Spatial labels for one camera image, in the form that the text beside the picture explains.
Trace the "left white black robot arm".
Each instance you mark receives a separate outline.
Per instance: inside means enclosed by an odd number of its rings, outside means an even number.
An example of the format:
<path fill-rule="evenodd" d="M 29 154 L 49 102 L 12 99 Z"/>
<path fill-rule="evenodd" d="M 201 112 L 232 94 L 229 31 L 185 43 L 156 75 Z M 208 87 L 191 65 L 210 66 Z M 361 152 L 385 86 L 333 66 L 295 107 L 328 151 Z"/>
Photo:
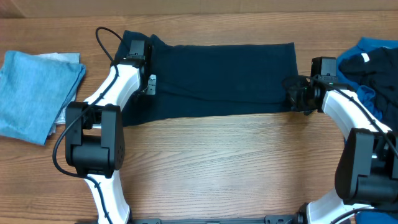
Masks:
<path fill-rule="evenodd" d="M 145 56 L 123 58 L 91 96 L 66 110 L 66 162 L 90 188 L 97 223 L 131 221 L 120 176 L 126 149 L 121 112 L 134 94 L 153 89 L 147 66 Z"/>

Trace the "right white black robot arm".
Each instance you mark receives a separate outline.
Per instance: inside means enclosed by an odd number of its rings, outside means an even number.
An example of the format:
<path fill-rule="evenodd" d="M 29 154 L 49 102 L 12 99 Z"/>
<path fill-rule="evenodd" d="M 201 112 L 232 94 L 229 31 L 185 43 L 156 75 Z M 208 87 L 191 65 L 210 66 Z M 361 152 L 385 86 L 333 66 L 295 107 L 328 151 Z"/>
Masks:
<path fill-rule="evenodd" d="M 346 141 L 335 186 L 305 203 L 291 223 L 343 223 L 361 212 L 397 214 L 397 133 L 378 121 L 355 91 L 322 75 L 282 82 L 294 111 L 328 115 Z"/>

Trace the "dark navy t-shirt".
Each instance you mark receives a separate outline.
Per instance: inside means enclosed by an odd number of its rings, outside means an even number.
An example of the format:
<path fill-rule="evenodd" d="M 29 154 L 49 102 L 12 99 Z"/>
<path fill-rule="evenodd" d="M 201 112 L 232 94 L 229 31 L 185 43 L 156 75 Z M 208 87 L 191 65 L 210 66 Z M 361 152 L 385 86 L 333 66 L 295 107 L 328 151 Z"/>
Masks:
<path fill-rule="evenodd" d="M 132 40 L 152 46 L 155 94 L 130 97 L 123 125 L 151 121 L 290 111 L 282 81 L 298 74 L 295 45 L 176 45 L 156 35 L 125 31 L 115 59 Z"/>

